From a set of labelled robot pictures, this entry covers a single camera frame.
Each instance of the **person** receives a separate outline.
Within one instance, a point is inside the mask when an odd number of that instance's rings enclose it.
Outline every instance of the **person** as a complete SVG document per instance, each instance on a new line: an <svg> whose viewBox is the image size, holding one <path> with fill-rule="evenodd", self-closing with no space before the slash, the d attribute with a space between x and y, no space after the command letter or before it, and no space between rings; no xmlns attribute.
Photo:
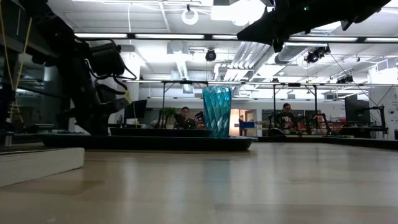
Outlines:
<svg viewBox="0 0 398 224"><path fill-rule="evenodd" d="M244 123L244 117L243 115L241 115L239 117L239 136L247 136L248 135L248 131L243 127L243 123Z"/></svg>
<svg viewBox="0 0 398 224"><path fill-rule="evenodd" d="M181 109L181 113L176 117L174 128L178 129L195 129L195 120L189 118L189 108L184 106Z"/></svg>
<svg viewBox="0 0 398 224"><path fill-rule="evenodd" d="M282 112L275 116L275 125L283 132L296 131L294 121L292 106L289 103L285 103Z"/></svg>

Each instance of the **ceiling light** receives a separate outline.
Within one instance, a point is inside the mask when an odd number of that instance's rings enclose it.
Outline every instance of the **ceiling light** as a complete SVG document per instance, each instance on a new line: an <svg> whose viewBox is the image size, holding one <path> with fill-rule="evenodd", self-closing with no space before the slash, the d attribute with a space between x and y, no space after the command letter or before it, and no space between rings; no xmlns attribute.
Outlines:
<svg viewBox="0 0 398 224"><path fill-rule="evenodd" d="M327 47L328 44L322 43L295 43L295 42L287 42L285 43L286 46L293 46L293 47Z"/></svg>
<svg viewBox="0 0 398 224"><path fill-rule="evenodd" d="M252 98L232 98L232 100L236 100L236 101L238 101L238 100L254 100L254 99L252 99Z"/></svg>
<svg viewBox="0 0 398 224"><path fill-rule="evenodd" d="M127 38L127 34L85 34L85 33L76 33L75 36L80 37L80 38L118 38L118 39Z"/></svg>
<svg viewBox="0 0 398 224"><path fill-rule="evenodd" d="M236 35L213 35L213 39L215 39L215 40L237 40L238 37Z"/></svg>
<svg viewBox="0 0 398 224"><path fill-rule="evenodd" d="M158 80L126 80L126 82L130 82L130 83L162 83L162 81L158 81Z"/></svg>
<svg viewBox="0 0 398 224"><path fill-rule="evenodd" d="M232 21L233 15L229 6L213 6L211 8L211 20Z"/></svg>
<svg viewBox="0 0 398 224"><path fill-rule="evenodd" d="M310 41L310 42L356 42L357 37L290 37L288 41Z"/></svg>
<svg viewBox="0 0 398 224"><path fill-rule="evenodd" d="M270 83L262 83L262 82L250 82L250 83L247 83L247 84L250 84L250 85L274 85L274 84L277 84L277 83L270 84Z"/></svg>
<svg viewBox="0 0 398 224"><path fill-rule="evenodd" d="M227 84L227 85L240 85L244 82L208 82L209 84Z"/></svg>
<svg viewBox="0 0 398 224"><path fill-rule="evenodd" d="M158 99L158 100L163 100L163 97L161 96L150 96L148 99ZM202 100L200 97L165 97L165 99L168 100Z"/></svg>
<svg viewBox="0 0 398 224"><path fill-rule="evenodd" d="M368 37L365 42L398 42L397 37Z"/></svg>
<svg viewBox="0 0 398 224"><path fill-rule="evenodd" d="M179 100L202 100L200 97L175 97L175 99Z"/></svg>
<svg viewBox="0 0 398 224"><path fill-rule="evenodd" d="M136 39L204 39L198 34L136 34Z"/></svg>
<svg viewBox="0 0 398 224"><path fill-rule="evenodd" d="M337 29L340 26L341 26L341 22L334 22L334 23L327 24L327 25L324 25L324 26L321 26L321 27L317 27L315 29L316 30L335 30L335 29Z"/></svg>
<svg viewBox="0 0 398 224"><path fill-rule="evenodd" d="M162 2L163 4L179 4L179 5L185 5L185 4L191 4L191 5L202 5L200 1L191 1L191 0L169 0L169 1L164 1L164 0L72 0L75 2L102 2L105 4L159 4Z"/></svg>
<svg viewBox="0 0 398 224"><path fill-rule="evenodd" d="M193 12L193 17L192 18L190 18L190 19L188 19L187 18L187 13L188 12ZM198 14L198 11L196 11L196 10L194 10L194 9L191 9L191 10L184 10L184 12L182 13L182 15L181 15L181 19L182 19L182 21L185 23L185 24L188 24L188 25L194 25L194 24L196 24L197 22L198 22L198 20L199 20L199 14Z"/></svg>
<svg viewBox="0 0 398 224"><path fill-rule="evenodd" d="M151 97L148 97L148 99L163 100L163 97L161 97L161 96L151 96ZM174 98L173 97L165 97L165 99L174 99Z"/></svg>

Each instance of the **camera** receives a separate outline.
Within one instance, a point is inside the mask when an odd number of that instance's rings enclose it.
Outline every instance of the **camera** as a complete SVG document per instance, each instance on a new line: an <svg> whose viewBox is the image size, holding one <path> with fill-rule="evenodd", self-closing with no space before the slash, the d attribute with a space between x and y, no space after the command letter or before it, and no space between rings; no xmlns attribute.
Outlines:
<svg viewBox="0 0 398 224"><path fill-rule="evenodd" d="M207 53L206 53L206 61L212 62L212 61L216 60L216 58L217 58L217 54L214 51L214 49L208 49Z"/></svg>

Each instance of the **monitor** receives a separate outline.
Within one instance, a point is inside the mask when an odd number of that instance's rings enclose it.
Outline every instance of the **monitor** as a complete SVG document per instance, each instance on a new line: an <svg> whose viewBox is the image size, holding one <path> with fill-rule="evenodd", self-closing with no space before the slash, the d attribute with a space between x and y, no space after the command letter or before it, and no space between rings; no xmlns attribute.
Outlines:
<svg viewBox="0 0 398 224"><path fill-rule="evenodd" d="M369 108L368 101L358 100L357 95L348 96L345 98L345 106L347 122L362 124L371 122L370 111L363 110L364 108Z"/></svg>
<svg viewBox="0 0 398 224"><path fill-rule="evenodd" d="M147 108L147 100L133 101L124 109L124 123L131 118L144 118Z"/></svg>

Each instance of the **vase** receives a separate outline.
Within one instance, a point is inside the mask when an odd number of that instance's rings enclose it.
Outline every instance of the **vase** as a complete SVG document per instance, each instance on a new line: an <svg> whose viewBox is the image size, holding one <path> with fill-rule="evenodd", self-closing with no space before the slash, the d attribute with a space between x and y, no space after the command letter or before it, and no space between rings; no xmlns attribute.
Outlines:
<svg viewBox="0 0 398 224"><path fill-rule="evenodd" d="M226 86L210 86L203 89L205 126L213 138L229 137L229 120L232 107L232 89Z"/></svg>

